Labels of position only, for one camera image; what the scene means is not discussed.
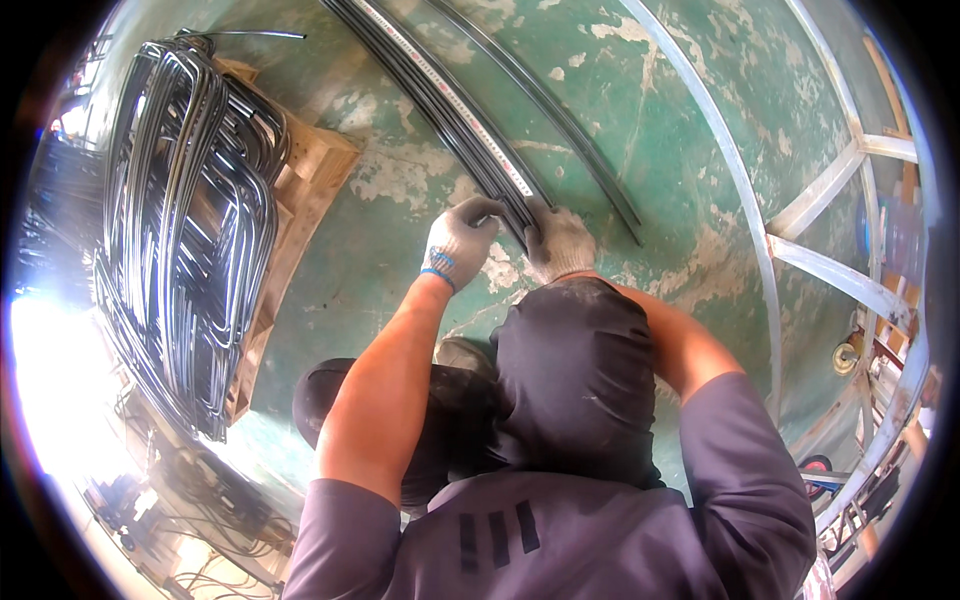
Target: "wheel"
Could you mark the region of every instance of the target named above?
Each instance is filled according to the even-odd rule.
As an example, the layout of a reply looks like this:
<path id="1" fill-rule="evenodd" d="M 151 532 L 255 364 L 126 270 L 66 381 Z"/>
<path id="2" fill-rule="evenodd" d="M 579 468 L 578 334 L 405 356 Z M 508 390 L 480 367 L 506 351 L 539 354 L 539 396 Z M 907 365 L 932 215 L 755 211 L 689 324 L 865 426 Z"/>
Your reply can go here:
<path id="1" fill-rule="evenodd" d="M 824 456 L 823 454 L 814 454 L 803 459 L 798 468 L 809 468 L 812 470 L 833 470 L 833 464 L 830 463 L 830 459 Z M 810 499 L 810 502 L 813 502 L 820 496 L 827 493 L 827 488 L 823 486 L 818 486 L 812 481 L 804 481 L 806 484 L 806 496 Z"/>

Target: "forearm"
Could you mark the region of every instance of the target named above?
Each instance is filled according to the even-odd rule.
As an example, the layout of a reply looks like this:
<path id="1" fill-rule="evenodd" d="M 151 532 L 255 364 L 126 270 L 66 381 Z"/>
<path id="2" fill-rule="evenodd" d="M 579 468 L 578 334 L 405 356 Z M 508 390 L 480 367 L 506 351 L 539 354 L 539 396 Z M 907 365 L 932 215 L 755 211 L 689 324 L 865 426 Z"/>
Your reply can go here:
<path id="1" fill-rule="evenodd" d="M 426 411 L 440 319 L 452 295 L 419 276 L 390 322 L 347 373 L 317 443 L 317 475 L 347 481 L 399 505 Z"/>
<path id="2" fill-rule="evenodd" d="M 594 271 L 572 276 L 600 277 Z M 643 307 L 656 348 L 654 372 L 686 402 L 713 377 L 725 372 L 743 372 L 727 348 L 696 319 L 663 300 L 608 281 L 618 292 Z"/>

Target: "work glove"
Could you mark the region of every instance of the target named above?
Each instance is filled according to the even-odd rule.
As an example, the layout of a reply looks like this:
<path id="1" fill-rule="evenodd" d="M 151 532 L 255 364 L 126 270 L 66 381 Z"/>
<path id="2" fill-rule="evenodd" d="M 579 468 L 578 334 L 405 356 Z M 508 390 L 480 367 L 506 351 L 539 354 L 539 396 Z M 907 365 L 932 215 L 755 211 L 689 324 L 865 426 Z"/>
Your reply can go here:
<path id="1" fill-rule="evenodd" d="M 493 217 L 503 212 L 496 200 L 474 196 L 437 217 L 426 238 L 420 272 L 443 277 L 454 294 L 464 289 L 487 260 L 500 229 Z"/>
<path id="2" fill-rule="evenodd" d="M 540 225 L 540 232 L 534 227 L 523 231 L 534 278 L 545 285 L 564 275 L 592 270 L 596 240 L 580 215 L 563 206 L 550 208 L 543 199 L 535 199 L 529 206 Z"/>

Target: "green painted floor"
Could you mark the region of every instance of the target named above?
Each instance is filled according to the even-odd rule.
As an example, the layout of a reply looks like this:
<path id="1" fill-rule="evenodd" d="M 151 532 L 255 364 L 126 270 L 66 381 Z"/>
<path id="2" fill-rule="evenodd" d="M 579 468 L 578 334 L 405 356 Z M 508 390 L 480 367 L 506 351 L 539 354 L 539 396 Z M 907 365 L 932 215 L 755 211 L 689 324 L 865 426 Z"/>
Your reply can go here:
<path id="1" fill-rule="evenodd" d="M 420 0 L 383 1 L 510 139 L 550 198 L 583 216 L 598 241 L 598 271 L 690 311 L 768 394 L 766 309 L 739 198 L 706 121 L 656 44 L 615 0 L 453 3 L 511 49 L 593 136 L 643 220 L 642 248 L 561 136 L 486 55 Z M 845 68 L 867 131 L 879 133 L 893 125 L 892 115 L 880 102 L 882 87 L 855 22 L 833 4 L 808 3 Z M 648 6 L 707 83 L 769 219 L 850 141 L 815 50 L 781 0 Z M 281 510 L 299 517 L 311 460 L 291 423 L 298 377 L 320 361 L 364 349 L 417 275 L 432 220 L 474 187 L 410 101 L 318 2 L 130 0 L 117 18 L 123 27 L 107 79 L 118 82 L 140 41 L 182 26 L 308 34 L 224 36 L 218 48 L 261 69 L 257 85 L 274 100 L 363 151 L 287 291 L 252 410 L 218 448 Z M 896 163 L 875 164 L 881 192 L 892 193 Z M 854 180 L 798 243 L 865 271 L 853 235 L 860 193 Z M 855 303 L 792 267 L 777 269 L 781 433 L 793 444 L 848 384 L 834 374 L 830 354 L 850 331 Z M 441 335 L 486 339 L 534 287 L 519 248 L 501 234 L 483 272 L 450 304 Z M 677 399 L 659 387 L 655 462 L 664 481 L 685 492 L 678 415 Z"/>

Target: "black pants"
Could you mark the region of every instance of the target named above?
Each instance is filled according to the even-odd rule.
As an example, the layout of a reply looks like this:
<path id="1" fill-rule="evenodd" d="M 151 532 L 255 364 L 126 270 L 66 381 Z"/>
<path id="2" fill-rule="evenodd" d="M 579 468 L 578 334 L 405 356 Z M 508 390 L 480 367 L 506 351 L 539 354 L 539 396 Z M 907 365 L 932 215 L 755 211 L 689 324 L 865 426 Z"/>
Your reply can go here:
<path id="1" fill-rule="evenodd" d="M 512 306 L 491 343 L 495 383 L 433 366 L 405 511 L 419 513 L 450 481 L 504 468 L 663 486 L 651 458 L 654 348 L 638 304 L 600 279 L 568 279 Z M 325 361 L 297 384 L 294 421 L 313 447 L 352 364 Z"/>

